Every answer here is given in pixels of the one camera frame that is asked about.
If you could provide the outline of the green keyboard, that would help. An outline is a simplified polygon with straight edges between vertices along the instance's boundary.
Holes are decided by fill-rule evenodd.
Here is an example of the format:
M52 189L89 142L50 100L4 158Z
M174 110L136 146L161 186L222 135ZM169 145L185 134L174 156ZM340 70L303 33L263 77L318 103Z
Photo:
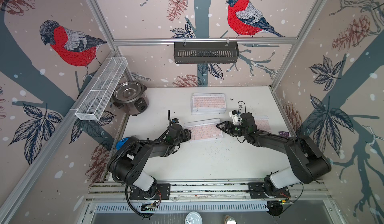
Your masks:
M191 114L192 115L218 115L218 114L224 114L226 112L226 109L192 109Z

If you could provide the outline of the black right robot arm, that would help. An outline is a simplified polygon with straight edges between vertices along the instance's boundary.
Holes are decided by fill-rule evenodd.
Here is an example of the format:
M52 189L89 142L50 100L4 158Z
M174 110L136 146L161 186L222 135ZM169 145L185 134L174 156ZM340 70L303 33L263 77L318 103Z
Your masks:
M264 178L264 193L269 197L277 196L290 185L309 184L332 170L332 165L310 137L283 137L258 129L252 113L242 113L236 123L224 121L216 127L231 137L243 137L255 147L287 155L290 166Z

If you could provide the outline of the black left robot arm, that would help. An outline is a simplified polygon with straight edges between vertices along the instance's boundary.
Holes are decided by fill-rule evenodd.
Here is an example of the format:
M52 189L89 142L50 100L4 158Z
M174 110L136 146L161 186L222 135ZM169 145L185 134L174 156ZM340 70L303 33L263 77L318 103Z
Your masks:
M177 152L180 145L191 140L192 131L171 121L166 131L157 139L129 137L107 164L107 170L116 183L138 188L147 195L156 192L157 180L145 173L148 159L168 157Z

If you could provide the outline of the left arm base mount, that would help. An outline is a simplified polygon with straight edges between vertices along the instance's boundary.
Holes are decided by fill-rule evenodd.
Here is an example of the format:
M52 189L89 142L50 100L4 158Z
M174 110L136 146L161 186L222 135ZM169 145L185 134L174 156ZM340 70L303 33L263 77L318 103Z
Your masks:
M158 183L157 180L153 183L148 191L143 191L140 188L131 188L129 199L134 201L151 201L151 200L168 200L171 193L171 184Z

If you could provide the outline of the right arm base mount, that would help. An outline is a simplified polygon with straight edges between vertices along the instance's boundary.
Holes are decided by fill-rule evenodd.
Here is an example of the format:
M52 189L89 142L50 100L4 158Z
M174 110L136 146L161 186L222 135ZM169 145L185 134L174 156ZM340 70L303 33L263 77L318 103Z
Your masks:
M270 173L264 178L263 182L253 182L248 183L248 190L246 192L250 193L252 199L290 199L291 195L287 186L283 188L277 188L272 183L271 175L275 173Z

